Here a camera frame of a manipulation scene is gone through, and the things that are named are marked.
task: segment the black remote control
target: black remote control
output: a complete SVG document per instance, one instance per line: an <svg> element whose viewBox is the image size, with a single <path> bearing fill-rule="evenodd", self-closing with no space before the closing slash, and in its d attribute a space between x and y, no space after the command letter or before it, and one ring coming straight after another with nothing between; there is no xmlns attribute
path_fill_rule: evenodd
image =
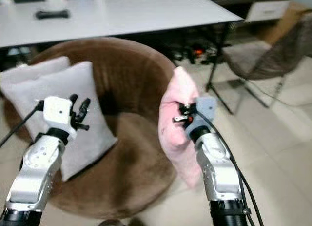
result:
<svg viewBox="0 0 312 226"><path fill-rule="evenodd" d="M43 11L39 10L35 13L37 19L51 19L51 18L69 18L69 10L61 10L61 11Z"/></svg>

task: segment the white pillow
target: white pillow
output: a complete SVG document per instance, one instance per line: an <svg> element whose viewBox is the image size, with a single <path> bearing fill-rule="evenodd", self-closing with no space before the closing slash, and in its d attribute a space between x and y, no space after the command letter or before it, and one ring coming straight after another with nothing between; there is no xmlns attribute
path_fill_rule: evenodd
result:
<svg viewBox="0 0 312 226"><path fill-rule="evenodd" d="M63 181L93 163L117 141L108 128L98 103L92 63L81 62L64 71L35 80L9 84L6 89L7 98L23 118L36 106L35 99L44 99L47 96L68 98L74 93L78 94L75 111L78 111L85 98L91 99L89 113L83 121L90 129L78 130L77 138L66 146L61 166ZM36 112L26 126L33 139L39 132L48 130L42 112Z"/></svg>
<svg viewBox="0 0 312 226"><path fill-rule="evenodd" d="M65 70L70 66L68 57L59 57L32 66L20 66L1 73L0 85L34 80L40 76Z"/></svg>

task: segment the beige tile floor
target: beige tile floor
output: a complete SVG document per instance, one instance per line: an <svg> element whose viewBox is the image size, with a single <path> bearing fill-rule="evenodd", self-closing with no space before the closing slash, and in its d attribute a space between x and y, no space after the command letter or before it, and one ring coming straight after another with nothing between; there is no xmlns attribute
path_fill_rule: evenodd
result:
<svg viewBox="0 0 312 226"><path fill-rule="evenodd" d="M204 92L210 66L181 62ZM305 59L287 80L281 98L292 104L312 103L312 60ZM234 78L226 64L218 68L214 81L222 95L234 101L240 89L233 90L226 80ZM273 82L257 82L268 89ZM8 127L0 99L0 137ZM246 94L235 116L219 106L215 124L229 143L257 199L266 226L312 225L312 105L289 107L276 103L262 107ZM4 203L18 171L27 144L13 137L0 149L0 202ZM212 225L203 183L188 189L178 177L170 189L147 210L137 215L147 226ZM87 219L49 205L41 225L96 226L98 219Z"/></svg>

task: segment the brown upholstered chair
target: brown upholstered chair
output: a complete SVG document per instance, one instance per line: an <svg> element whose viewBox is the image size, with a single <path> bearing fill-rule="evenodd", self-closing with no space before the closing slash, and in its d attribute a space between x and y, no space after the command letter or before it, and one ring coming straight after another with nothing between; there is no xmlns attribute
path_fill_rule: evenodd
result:
<svg viewBox="0 0 312 226"><path fill-rule="evenodd" d="M38 54L32 64L59 56L68 56L71 64L93 63L101 109L118 142L71 180L62 183L58 172L50 202L86 217L129 217L145 209L176 176L157 135L160 100L175 66L145 45L117 38L61 43ZM9 101L4 112L11 127L20 120ZM30 140L25 129L19 135Z"/></svg>
<svg viewBox="0 0 312 226"><path fill-rule="evenodd" d="M272 105L284 84L285 76L294 71L304 56L312 54L312 14L307 14L288 33L281 37L273 46L263 41L255 41L223 48L223 56L230 69L240 77L243 86L249 80L265 80L280 77L272 100ZM220 97L211 83L213 72L208 87L211 88L230 113L227 104ZM257 99L266 107L260 98Z"/></svg>

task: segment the brown round chair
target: brown round chair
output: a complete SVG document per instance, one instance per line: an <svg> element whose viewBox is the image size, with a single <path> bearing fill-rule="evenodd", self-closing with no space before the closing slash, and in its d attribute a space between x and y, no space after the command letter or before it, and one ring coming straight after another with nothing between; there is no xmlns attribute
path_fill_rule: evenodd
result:
<svg viewBox="0 0 312 226"><path fill-rule="evenodd" d="M69 181L63 183L58 172L50 202L86 217L130 217L161 195L176 176L157 135L160 100L175 66L145 45L117 38L61 43L31 64L59 56L67 56L71 64L93 63L101 109L118 142ZM9 101L4 112L11 127L19 122ZM18 135L30 141L26 129Z"/></svg>

